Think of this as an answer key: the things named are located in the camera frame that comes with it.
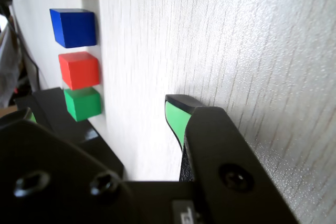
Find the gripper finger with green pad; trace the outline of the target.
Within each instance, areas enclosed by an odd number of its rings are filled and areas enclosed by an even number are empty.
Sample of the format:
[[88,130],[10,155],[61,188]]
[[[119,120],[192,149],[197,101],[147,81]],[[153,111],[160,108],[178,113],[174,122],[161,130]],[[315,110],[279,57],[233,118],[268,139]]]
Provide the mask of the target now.
[[168,94],[165,118],[183,150],[183,165],[200,189],[206,222],[297,222],[224,109]]
[[1,223],[136,223],[117,173],[16,111],[1,118]]

